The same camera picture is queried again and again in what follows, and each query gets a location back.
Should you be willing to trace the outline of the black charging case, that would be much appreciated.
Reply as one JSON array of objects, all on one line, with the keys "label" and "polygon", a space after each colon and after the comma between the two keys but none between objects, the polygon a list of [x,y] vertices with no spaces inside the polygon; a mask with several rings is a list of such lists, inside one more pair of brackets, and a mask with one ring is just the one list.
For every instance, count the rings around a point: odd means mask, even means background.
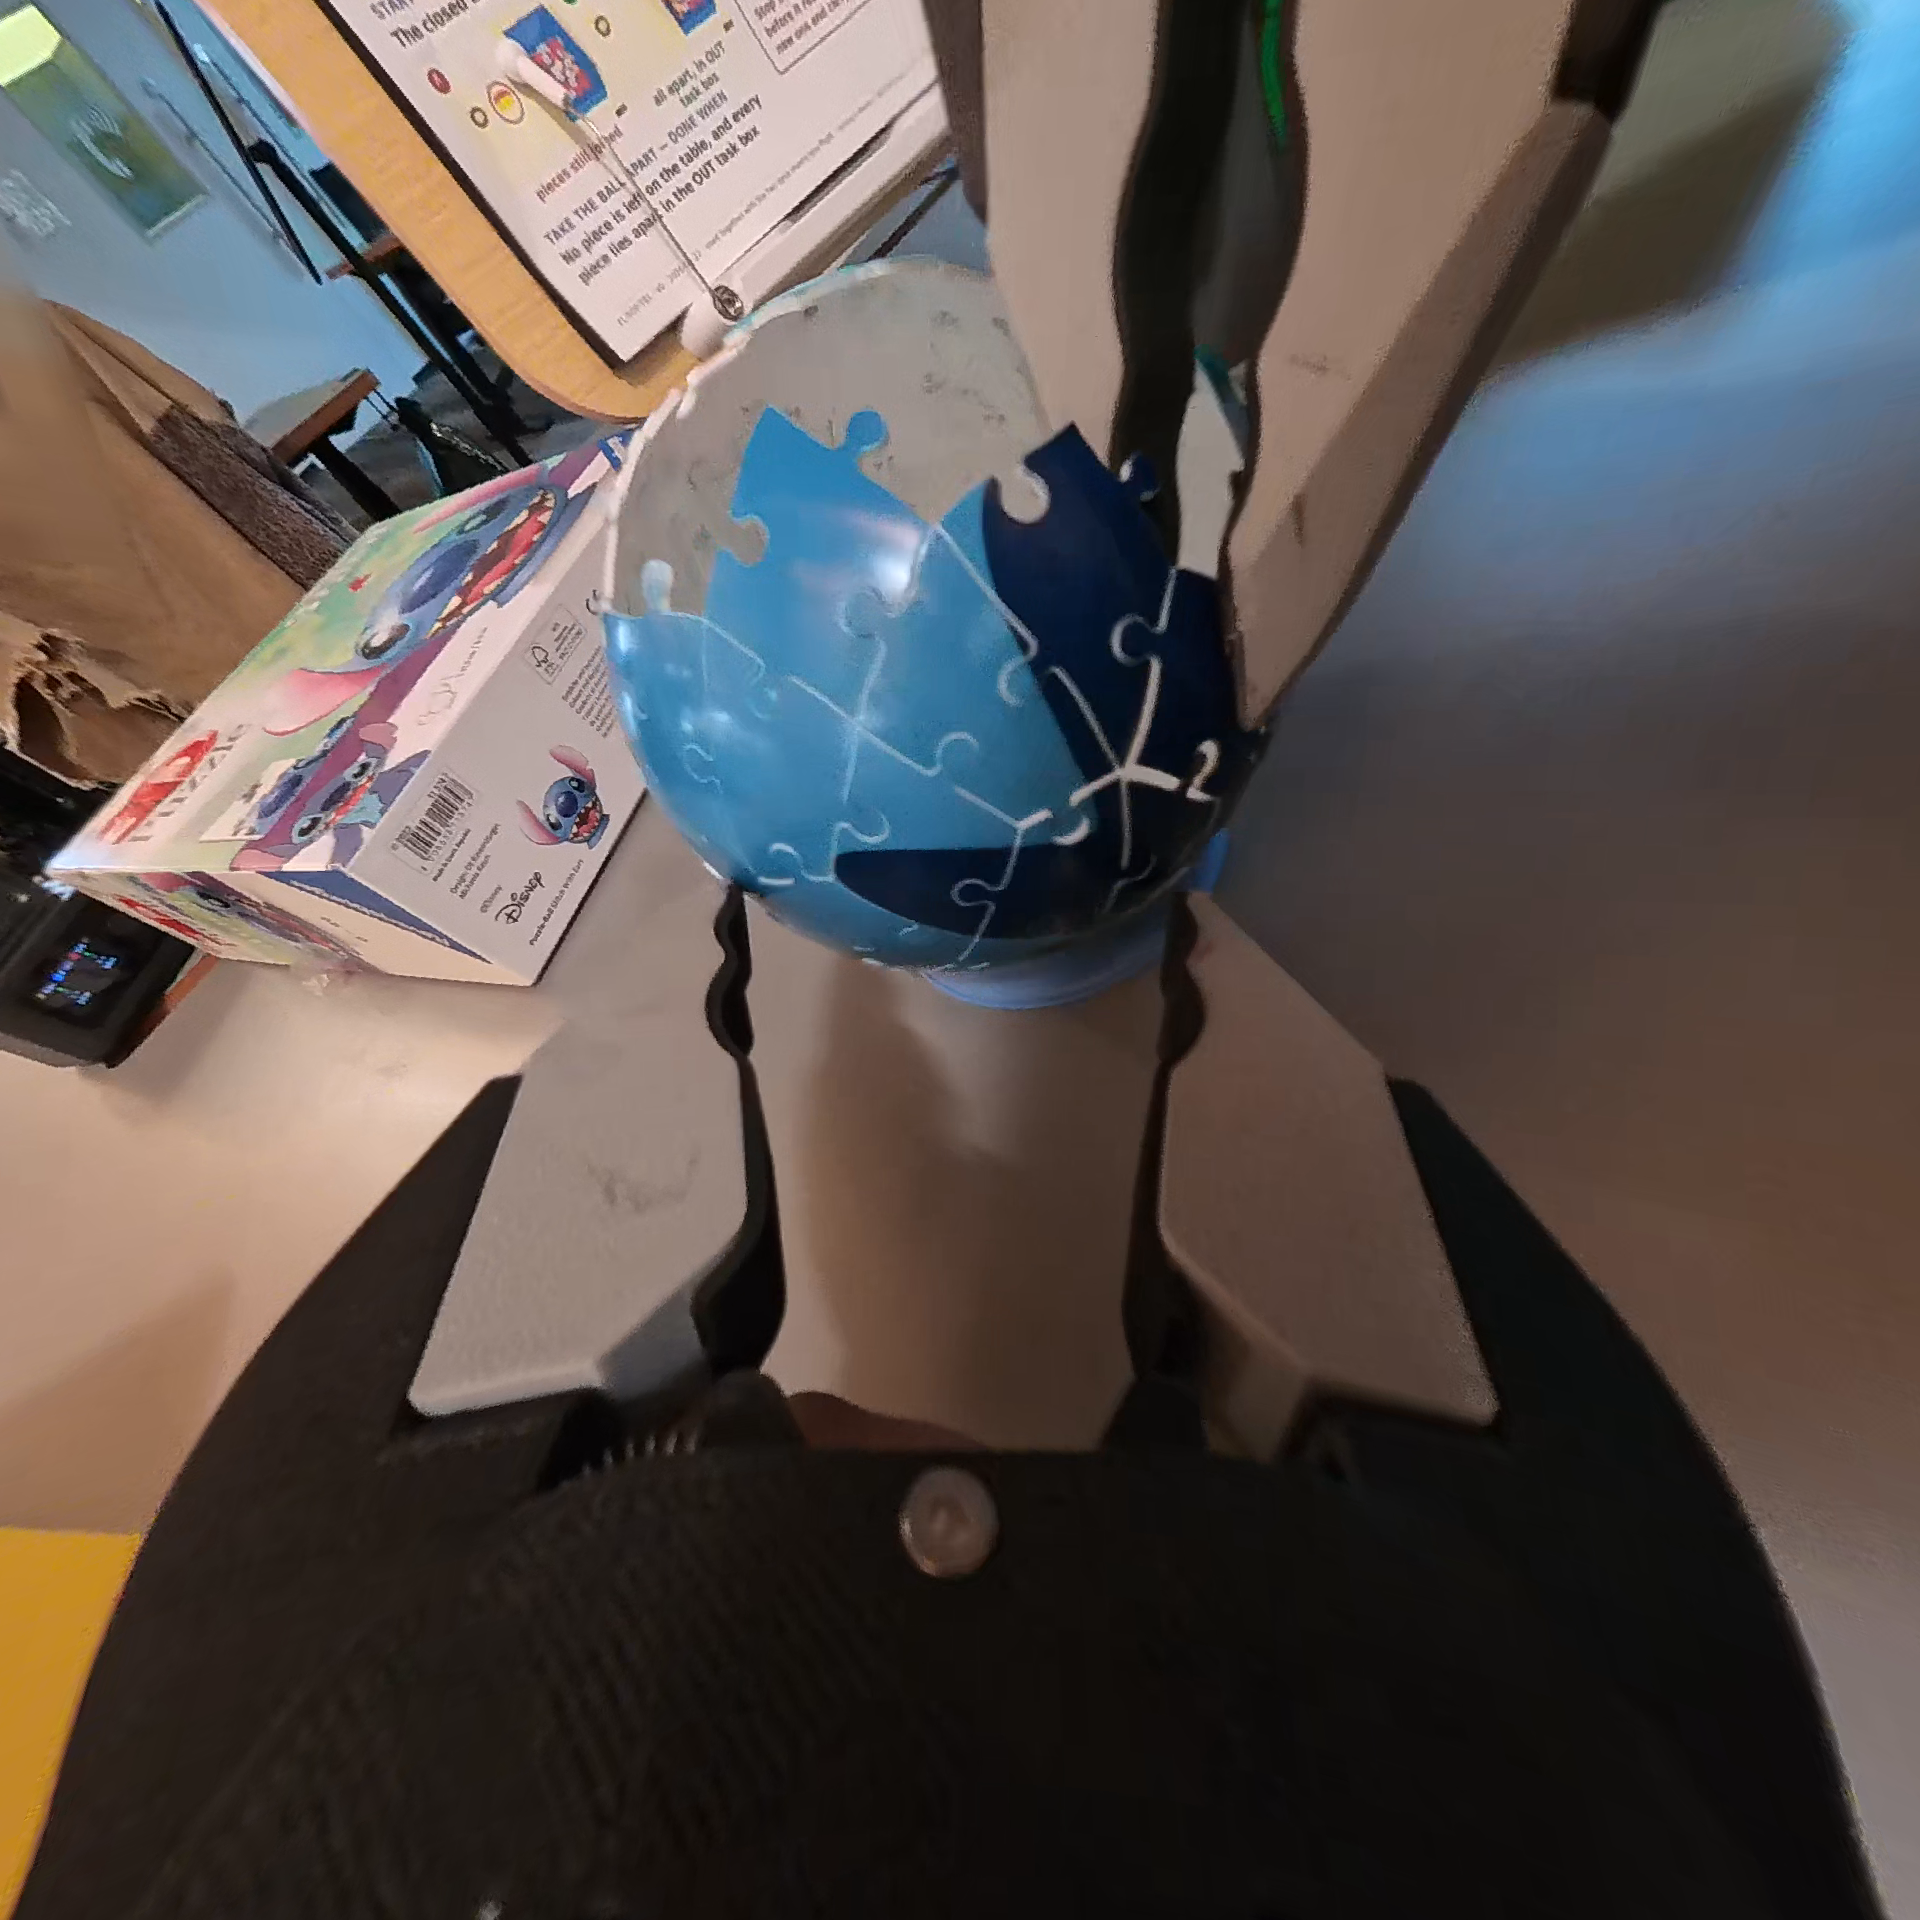
[{"label": "black charging case", "polygon": [[116,1067],[145,1040],[192,945],[40,877],[2,872],[2,1053]]}]

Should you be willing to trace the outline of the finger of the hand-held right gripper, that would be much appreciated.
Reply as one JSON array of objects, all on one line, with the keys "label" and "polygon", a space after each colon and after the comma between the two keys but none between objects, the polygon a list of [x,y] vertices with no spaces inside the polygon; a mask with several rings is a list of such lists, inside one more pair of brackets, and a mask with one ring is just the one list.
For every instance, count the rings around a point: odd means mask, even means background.
[{"label": "finger of the hand-held right gripper", "polygon": [[1219,550],[1245,727],[1333,634],[1593,184],[1616,114],[1556,98],[1568,10],[1250,6],[1277,221],[1237,159],[1227,230],[1281,289]]},{"label": "finger of the hand-held right gripper", "polygon": [[1153,394],[1130,344],[1120,259],[1182,6],[985,2],[981,109],[998,299],[1052,429],[1110,467],[1173,469],[1190,375]]}]

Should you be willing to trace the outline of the yellow plastic bin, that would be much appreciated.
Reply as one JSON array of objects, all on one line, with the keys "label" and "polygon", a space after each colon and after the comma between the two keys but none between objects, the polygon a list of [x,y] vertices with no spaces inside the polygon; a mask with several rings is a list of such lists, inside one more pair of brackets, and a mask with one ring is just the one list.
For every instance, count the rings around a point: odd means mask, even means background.
[{"label": "yellow plastic bin", "polygon": [[37,1850],[136,1533],[2,1527],[2,1917]]}]

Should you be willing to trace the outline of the brown cloth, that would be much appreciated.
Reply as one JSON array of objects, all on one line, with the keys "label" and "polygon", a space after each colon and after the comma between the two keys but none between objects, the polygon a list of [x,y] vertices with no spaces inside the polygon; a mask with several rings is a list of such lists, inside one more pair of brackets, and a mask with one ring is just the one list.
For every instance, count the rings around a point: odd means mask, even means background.
[{"label": "brown cloth", "polygon": [[355,541],[196,379],[4,280],[2,731],[121,784]]}]

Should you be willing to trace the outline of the printed puzzle box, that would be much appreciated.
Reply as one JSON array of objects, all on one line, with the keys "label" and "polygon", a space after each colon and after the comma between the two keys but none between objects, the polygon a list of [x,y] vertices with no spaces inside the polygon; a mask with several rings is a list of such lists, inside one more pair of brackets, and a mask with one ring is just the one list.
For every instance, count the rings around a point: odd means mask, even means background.
[{"label": "printed puzzle box", "polygon": [[537,985],[643,802],[595,600],[632,441],[368,528],[51,881],[233,963]]}]

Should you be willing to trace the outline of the blue ball stand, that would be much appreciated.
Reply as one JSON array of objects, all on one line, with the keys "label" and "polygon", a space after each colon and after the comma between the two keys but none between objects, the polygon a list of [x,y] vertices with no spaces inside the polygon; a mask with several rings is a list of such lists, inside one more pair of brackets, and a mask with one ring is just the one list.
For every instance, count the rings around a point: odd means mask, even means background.
[{"label": "blue ball stand", "polygon": [[969,958],[929,973],[950,999],[1032,1013],[1161,973],[1170,889],[1153,856],[1132,872],[1113,839],[1088,825],[1002,849],[913,849],[899,863],[940,888],[960,918],[988,912]]}]

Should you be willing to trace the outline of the green wall poster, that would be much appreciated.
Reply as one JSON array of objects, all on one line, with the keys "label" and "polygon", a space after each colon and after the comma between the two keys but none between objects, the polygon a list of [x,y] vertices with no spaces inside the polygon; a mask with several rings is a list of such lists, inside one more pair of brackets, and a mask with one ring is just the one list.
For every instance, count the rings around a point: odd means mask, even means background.
[{"label": "green wall poster", "polygon": [[208,201],[154,125],[37,6],[2,16],[2,91],[142,238],[169,233]]}]

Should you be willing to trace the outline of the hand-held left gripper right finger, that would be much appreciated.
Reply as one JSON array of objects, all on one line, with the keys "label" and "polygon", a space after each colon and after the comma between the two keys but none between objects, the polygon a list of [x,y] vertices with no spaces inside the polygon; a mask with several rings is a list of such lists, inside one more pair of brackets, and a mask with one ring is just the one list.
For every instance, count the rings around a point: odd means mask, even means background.
[{"label": "hand-held left gripper right finger", "polygon": [[1289,1453],[1326,1408],[1498,1417],[1379,1059],[1205,896],[1178,896],[1107,1449]]}]

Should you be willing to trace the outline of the blue puzzle ball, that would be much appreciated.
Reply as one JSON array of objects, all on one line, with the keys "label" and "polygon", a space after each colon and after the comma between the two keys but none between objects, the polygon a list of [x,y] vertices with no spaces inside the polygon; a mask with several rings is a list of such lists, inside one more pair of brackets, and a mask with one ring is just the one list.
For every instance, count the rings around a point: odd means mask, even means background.
[{"label": "blue puzzle ball", "polygon": [[1265,754],[1219,550],[1248,416],[1194,361],[1170,482],[1046,426],[993,281],[764,304],[629,456],[602,587],[648,793],[772,922],[929,978],[988,928],[901,851],[1104,833],[1205,894]]}]

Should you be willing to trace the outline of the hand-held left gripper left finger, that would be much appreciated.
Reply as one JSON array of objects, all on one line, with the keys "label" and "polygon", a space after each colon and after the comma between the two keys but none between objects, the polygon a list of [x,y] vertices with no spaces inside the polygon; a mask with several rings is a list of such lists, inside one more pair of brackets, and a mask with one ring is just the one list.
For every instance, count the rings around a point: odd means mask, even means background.
[{"label": "hand-held left gripper left finger", "polygon": [[682,1405],[757,1374],[784,1322],[741,888],[616,941],[518,1074],[425,1341],[422,1417],[595,1393]]}]

